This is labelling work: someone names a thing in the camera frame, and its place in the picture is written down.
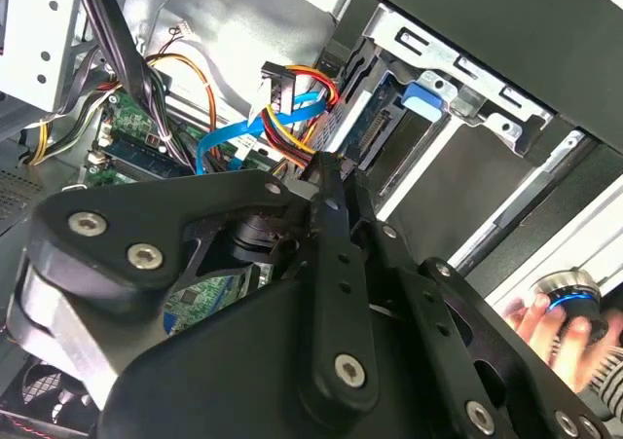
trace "finger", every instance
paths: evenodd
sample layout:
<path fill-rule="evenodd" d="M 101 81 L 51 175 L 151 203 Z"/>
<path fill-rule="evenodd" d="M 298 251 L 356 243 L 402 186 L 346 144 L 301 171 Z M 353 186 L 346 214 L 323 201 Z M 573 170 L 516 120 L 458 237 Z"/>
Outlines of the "finger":
<path fill-rule="evenodd" d="M 580 358 L 591 332 L 591 323 L 586 317 L 577 317 L 571 321 L 567 333 L 561 342 L 561 349 L 556 356 L 552 369 L 574 392 L 578 392 L 576 372 Z"/>
<path fill-rule="evenodd" d="M 536 328 L 536 324 L 547 311 L 549 306 L 549 298 L 545 295 L 537 295 L 534 304 L 528 308 L 524 320 L 517 329 L 519 335 L 524 342 L 529 343 Z"/>
<path fill-rule="evenodd" d="M 541 317 L 530 339 L 531 348 L 538 354 L 539 358 L 548 364 L 554 339 L 564 322 L 565 310 L 557 306 Z"/>
<path fill-rule="evenodd" d="M 512 314 L 508 314 L 507 316 L 505 316 L 504 320 L 506 321 L 508 325 L 510 325 L 511 329 L 517 332 L 517 329 L 519 329 L 519 326 L 521 325 L 522 320 L 524 320 L 524 317 L 526 316 L 527 310 L 528 308 L 521 308 L 520 310 L 515 311 Z"/>
<path fill-rule="evenodd" d="M 580 361 L 577 379 L 579 388 L 584 388 L 588 385 L 591 378 L 600 367 L 600 364 L 607 356 L 609 349 L 618 345 L 619 335 L 621 334 L 621 330 L 623 330 L 623 314 L 610 314 L 606 319 L 608 323 L 607 333 L 601 340 L 587 349 Z"/>
<path fill-rule="evenodd" d="M 515 298 L 508 305 L 506 305 L 506 308 L 504 308 L 504 311 L 502 311 L 501 314 L 502 317 L 506 318 L 515 312 L 525 311 L 526 309 L 527 308 L 524 306 L 524 300 L 521 298 Z"/>

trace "cooling fan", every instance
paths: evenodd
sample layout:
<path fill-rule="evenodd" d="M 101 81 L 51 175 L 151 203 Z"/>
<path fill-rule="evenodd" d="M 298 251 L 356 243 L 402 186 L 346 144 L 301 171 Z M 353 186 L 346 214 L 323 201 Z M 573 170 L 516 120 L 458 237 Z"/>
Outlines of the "cooling fan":
<path fill-rule="evenodd" d="M 14 424 L 31 420 L 56 437 L 86 437 L 99 415 L 80 381 L 39 360 L 24 366 L 7 390 L 1 410 Z"/>

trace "motherboard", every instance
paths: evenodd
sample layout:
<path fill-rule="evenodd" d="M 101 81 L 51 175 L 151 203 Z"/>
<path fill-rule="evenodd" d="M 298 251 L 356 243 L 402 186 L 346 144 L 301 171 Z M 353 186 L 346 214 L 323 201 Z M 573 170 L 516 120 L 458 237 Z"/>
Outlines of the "motherboard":
<path fill-rule="evenodd" d="M 197 128 L 184 129 L 196 140 L 205 135 Z M 222 145 L 225 162 L 235 151 L 232 144 Z M 249 155 L 242 167 L 271 167 L 256 157 Z M 109 98 L 82 173 L 82 184 L 93 188 L 192 174 L 167 155 L 152 120 L 128 95 L 117 92 Z M 245 275 L 215 277 L 172 293 L 165 303 L 166 332 L 179 333 L 233 303 L 243 296 L 244 279 Z"/>

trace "blue drive latch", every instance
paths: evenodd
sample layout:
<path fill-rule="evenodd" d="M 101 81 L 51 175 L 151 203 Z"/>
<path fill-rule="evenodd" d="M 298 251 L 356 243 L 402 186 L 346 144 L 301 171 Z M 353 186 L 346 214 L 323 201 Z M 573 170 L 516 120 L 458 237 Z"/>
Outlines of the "blue drive latch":
<path fill-rule="evenodd" d="M 443 115 L 444 100 L 415 82 L 407 86 L 401 101 L 405 108 L 418 113 L 432 123 L 439 121 Z"/>

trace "silver screw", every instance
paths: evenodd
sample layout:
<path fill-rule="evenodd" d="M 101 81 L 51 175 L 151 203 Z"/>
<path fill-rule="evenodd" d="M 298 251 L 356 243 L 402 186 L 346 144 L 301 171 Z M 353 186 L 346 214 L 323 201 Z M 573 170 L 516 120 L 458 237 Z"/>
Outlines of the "silver screw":
<path fill-rule="evenodd" d="M 474 426 L 488 436 L 493 435 L 495 432 L 494 419 L 491 418 L 491 415 L 485 407 L 483 407 L 480 403 L 471 400 L 467 402 L 467 405 L 465 405 L 465 411 Z"/>
<path fill-rule="evenodd" d="M 340 210 L 340 206 L 338 205 L 338 203 L 333 201 L 332 199 L 327 199 L 324 203 L 326 203 L 333 210 Z"/>
<path fill-rule="evenodd" d="M 602 439 L 602 434 L 600 434 L 600 431 L 595 427 L 594 424 L 591 423 L 588 418 L 580 417 L 580 422 L 584 424 L 584 427 L 589 432 L 591 437 L 593 437 L 594 439 Z"/>
<path fill-rule="evenodd" d="M 281 190 L 276 184 L 266 183 L 266 189 L 268 189 L 273 194 L 281 194 Z"/>
<path fill-rule="evenodd" d="M 156 246 L 144 242 L 128 249 L 128 260 L 137 269 L 153 271 L 163 264 L 163 253 Z"/>
<path fill-rule="evenodd" d="M 448 269 L 448 266 L 445 266 L 444 264 L 437 264 L 435 267 L 437 267 L 437 270 L 439 271 L 439 274 L 443 275 L 443 276 L 450 276 L 450 269 Z"/>
<path fill-rule="evenodd" d="M 344 384 L 360 388 L 366 381 L 366 372 L 361 363 L 349 354 L 338 354 L 335 358 L 335 374 Z"/>
<path fill-rule="evenodd" d="M 394 238 L 394 239 L 398 238 L 398 234 L 396 233 L 396 231 L 393 228 L 391 228 L 389 225 L 383 225 L 383 231 L 390 238 Z"/>
<path fill-rule="evenodd" d="M 569 418 L 566 413 L 558 411 L 554 414 L 554 416 L 556 417 L 558 426 L 560 426 L 568 436 L 577 437 L 577 426 L 573 423 L 573 421 L 571 421 L 571 418 Z"/>
<path fill-rule="evenodd" d="M 106 231 L 108 224 L 100 215 L 92 212 L 77 212 L 67 220 L 69 229 L 83 237 L 97 237 Z"/>

